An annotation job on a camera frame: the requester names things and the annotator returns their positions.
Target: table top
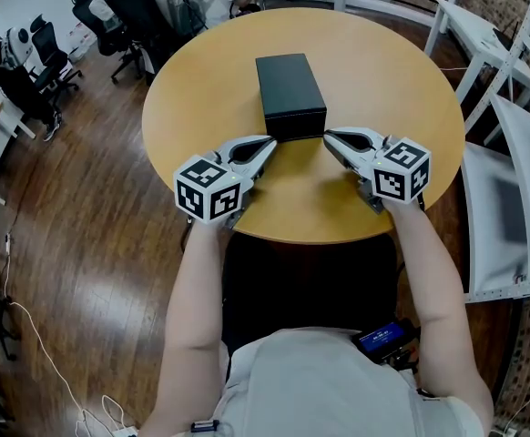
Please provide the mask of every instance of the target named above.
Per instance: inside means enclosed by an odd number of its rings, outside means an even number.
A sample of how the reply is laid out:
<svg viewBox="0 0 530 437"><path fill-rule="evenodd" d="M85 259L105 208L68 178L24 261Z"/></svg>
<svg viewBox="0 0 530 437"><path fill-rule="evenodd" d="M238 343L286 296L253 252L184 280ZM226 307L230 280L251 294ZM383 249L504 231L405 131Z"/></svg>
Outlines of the table top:
<svg viewBox="0 0 530 437"><path fill-rule="evenodd" d="M495 45L487 41L497 27L482 17L474 15L460 6L450 4L446 0L437 0L437 2L449 16L452 26L461 30L467 39L464 43L470 45L469 49L486 53L488 62L499 68L507 59L508 51L499 40L496 41ZM530 66L524 60L520 58L516 60L515 71L520 75L520 81L530 85Z"/></svg>
<svg viewBox="0 0 530 437"><path fill-rule="evenodd" d="M331 10L268 10L196 37L165 64L148 92L143 138L149 159L172 174L193 154L235 137L266 134L255 58L304 53L328 107L326 128L370 127L433 152L424 197L449 187L464 151L464 119L433 61L393 31ZM257 181L235 230L304 244L365 239L392 228L357 195L357 178L321 138L282 143Z"/></svg>

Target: black box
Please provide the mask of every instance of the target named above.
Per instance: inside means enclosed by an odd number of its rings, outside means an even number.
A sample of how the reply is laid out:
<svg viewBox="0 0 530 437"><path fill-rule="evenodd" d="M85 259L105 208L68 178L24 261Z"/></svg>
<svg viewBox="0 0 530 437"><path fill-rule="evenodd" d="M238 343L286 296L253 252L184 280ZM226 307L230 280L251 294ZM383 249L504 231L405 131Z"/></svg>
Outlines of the black box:
<svg viewBox="0 0 530 437"><path fill-rule="evenodd" d="M279 142L322 137L327 108L305 55L256 61L267 134Z"/></svg>

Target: chair backrest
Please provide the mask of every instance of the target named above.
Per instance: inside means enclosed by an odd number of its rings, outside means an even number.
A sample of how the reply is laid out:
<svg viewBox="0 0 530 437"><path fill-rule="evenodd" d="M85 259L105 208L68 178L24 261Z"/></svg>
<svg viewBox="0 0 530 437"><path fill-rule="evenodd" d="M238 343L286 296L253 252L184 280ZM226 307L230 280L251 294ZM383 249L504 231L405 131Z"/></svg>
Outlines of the chair backrest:
<svg viewBox="0 0 530 437"><path fill-rule="evenodd" d="M174 39L176 33L159 11L156 0L106 0L137 41Z"/></svg>
<svg viewBox="0 0 530 437"><path fill-rule="evenodd" d="M93 0L72 0L73 4L73 15L81 23L87 26L91 31L95 33L97 37L104 36L106 33L105 25L98 17L91 13L89 5Z"/></svg>
<svg viewBox="0 0 530 437"><path fill-rule="evenodd" d="M46 64L52 55L61 52L56 44L55 27L52 23L46 23L32 36L32 43L40 57L40 61Z"/></svg>

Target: hardwood floor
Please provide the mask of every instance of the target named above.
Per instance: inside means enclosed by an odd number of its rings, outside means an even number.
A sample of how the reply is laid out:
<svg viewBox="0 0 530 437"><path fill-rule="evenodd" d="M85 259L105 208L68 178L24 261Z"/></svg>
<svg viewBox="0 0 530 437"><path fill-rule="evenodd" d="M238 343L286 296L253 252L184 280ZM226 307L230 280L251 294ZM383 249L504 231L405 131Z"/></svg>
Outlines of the hardwood floor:
<svg viewBox="0 0 530 437"><path fill-rule="evenodd" d="M421 26L377 18L423 46ZM437 46L439 66L464 66L454 46ZM32 313L46 349L77 400L106 425L102 394L120 402L126 422L141 425L156 393L168 299L180 262L185 219L148 162L141 136L147 93L130 68L118 86L117 57L92 49L80 62L81 90L64 98L65 126L50 144L24 135L0 165L0 280L4 234L12 232L8 294ZM449 72L457 83L461 72ZM34 131L41 126L31 123ZM457 179L429 216L465 277L467 223ZM40 350L24 313L12 308L23 339L16 362L0 351L0 381L20 436L72 436L77 410ZM399 313L413 316L403 273ZM511 304L468 307L478 366L493 386ZM89 420L93 436L108 435Z"/></svg>

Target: white cable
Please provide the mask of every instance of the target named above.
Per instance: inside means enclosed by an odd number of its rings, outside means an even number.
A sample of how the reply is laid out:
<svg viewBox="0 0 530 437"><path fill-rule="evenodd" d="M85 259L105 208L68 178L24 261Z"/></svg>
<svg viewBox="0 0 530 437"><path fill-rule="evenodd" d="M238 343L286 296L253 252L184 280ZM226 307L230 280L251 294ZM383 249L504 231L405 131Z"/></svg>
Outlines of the white cable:
<svg viewBox="0 0 530 437"><path fill-rule="evenodd" d="M6 288L8 287L8 279L10 278L10 256L8 256L6 261L6 280L4 282L4 298L7 298Z"/></svg>
<svg viewBox="0 0 530 437"><path fill-rule="evenodd" d="M523 406L522 408L520 408L514 416L512 416L512 419L510 421L508 421L508 423L506 424L506 426L504 427L504 435L505 433L508 431L508 427L510 427L510 424L512 423L512 421L515 419L515 417L520 413L521 410L523 410L526 406L528 406L530 404L530 400L528 400Z"/></svg>
<svg viewBox="0 0 530 437"><path fill-rule="evenodd" d="M6 263L6 280L5 280L5 284L4 284L4 297L5 298L6 298L6 287L7 287L7 284L8 284L9 275L10 275L10 256L8 256L8 261ZM30 325L32 325L32 329L35 331L36 337L38 338L38 342L40 343L40 348L42 349L43 353L46 355L46 358L49 360L49 362L53 366L53 369L55 370L56 375L58 375L58 377L60 377L61 381L63 381L65 383L66 389L68 390L69 395L71 395L71 400L73 400L73 403L75 404L76 408L79 410L79 415L83 417L82 420L79 419L75 423L75 436L79 437L78 429L79 429L79 424L82 422L85 425L85 429L87 431L87 436L88 437L93 437L91 435L91 431L89 430L89 428L87 426L87 415L89 414L95 421L97 421L99 424L101 424L101 426L103 428L105 428L105 430L107 431L107 433L111 437L114 437L113 432L111 432L109 430L109 428L102 421L100 421L92 412L90 412L89 410L86 410L85 408L81 407L81 405L79 405L78 401L75 398L75 395L73 394L73 391L71 391L71 386L68 384L68 381L66 381L65 377L63 377L63 374L61 374L59 372L58 368L55 365L55 362L53 361L53 359L50 357L50 355L46 351L45 344L43 343L43 339L40 336L40 334L38 333L38 330L36 329L35 322L33 321L32 316L30 315L30 312L28 312L28 310L22 304L19 304L17 302L10 303L10 306L17 306L18 308L23 310L26 313L26 315L28 316L28 319L30 320ZM123 408L121 408L121 406L119 406L119 409L121 409L121 420L122 420L122 423L123 423Z"/></svg>
<svg viewBox="0 0 530 437"><path fill-rule="evenodd" d="M119 431L119 426L117 426L117 423L119 421L117 419L115 419L113 416L111 416L111 414L107 411L107 408L105 407L105 398L107 398L109 401L111 401L113 404L115 404L121 410L121 421L120 422L121 422L121 425L123 426L123 429L126 429L126 424L123 422L124 413L123 413L123 408L121 407L121 405L117 401L115 401L113 398L108 396L108 395L103 395L101 397L101 407L103 408L103 411L105 412L107 417L115 424L116 429L118 431Z"/></svg>

